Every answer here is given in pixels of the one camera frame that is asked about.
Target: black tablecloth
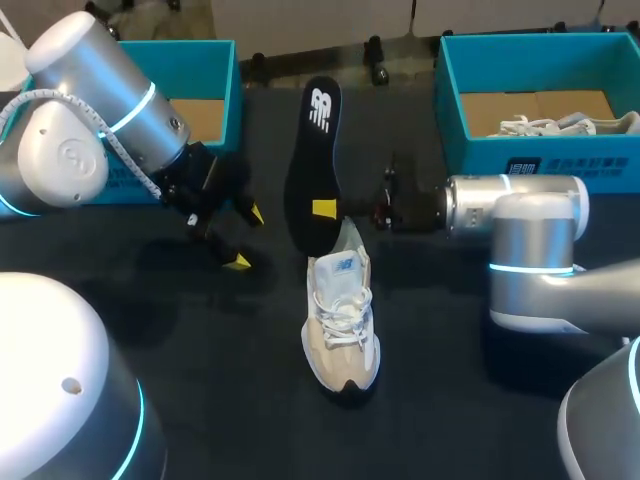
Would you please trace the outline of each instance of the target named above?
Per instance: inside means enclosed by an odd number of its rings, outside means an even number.
[[[359,223],[373,262],[379,384],[360,409],[321,394],[300,343],[305,261],[282,213],[299,98],[246,93],[244,149],[266,226],[223,221],[253,271],[215,269],[185,241],[183,219],[157,207],[2,225],[0,270],[50,276],[94,305],[160,413],[169,480],[564,479],[562,389],[545,391],[558,376],[549,372],[588,368],[610,342],[566,346],[487,326],[485,254],[439,235],[391,238]],[[394,150],[419,159],[424,182],[442,178],[431,89],[345,91],[343,189],[371,191]],[[594,198],[577,261],[593,268],[639,255],[639,206],[631,196]]]

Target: blue logo label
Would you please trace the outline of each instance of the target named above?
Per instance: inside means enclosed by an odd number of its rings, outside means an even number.
[[[347,272],[353,269],[353,258],[340,260],[335,266],[335,273]]]

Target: insole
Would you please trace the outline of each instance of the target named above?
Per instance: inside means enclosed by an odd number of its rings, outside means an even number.
[[[308,257],[328,254],[340,235],[334,155],[341,108],[342,92],[335,80],[315,77],[307,83],[284,185],[284,212],[293,243]]]

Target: sneaker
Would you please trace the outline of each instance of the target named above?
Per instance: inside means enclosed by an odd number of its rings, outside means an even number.
[[[518,120],[500,122],[500,131],[491,137],[541,137],[580,135],[640,134],[640,115],[629,112],[616,120],[597,120],[584,113],[573,113],[558,121],[529,121],[524,115]]]
[[[370,276],[369,256],[349,218],[342,222],[333,252],[309,259],[309,315],[302,345],[316,378],[334,393],[364,392],[378,374],[380,341],[373,331]]]
[[[577,133],[578,135],[640,134],[640,115],[638,115],[638,112],[628,112],[615,120],[596,120],[578,112],[558,120],[557,124],[562,131],[576,128],[576,126],[580,130],[583,129],[580,125],[585,124],[592,126],[587,133]]]
[[[559,135],[560,128],[554,120],[529,121],[524,115],[516,115],[518,120],[500,122],[500,131],[490,137],[540,137]]]

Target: new balance logo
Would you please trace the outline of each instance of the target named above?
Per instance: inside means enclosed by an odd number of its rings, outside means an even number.
[[[322,93],[319,89],[314,88],[311,92],[309,120],[321,130],[329,133],[329,115],[331,115],[331,97],[328,93]]]
[[[334,273],[348,272],[353,268],[353,258],[347,258],[346,260],[340,260],[334,267]]]

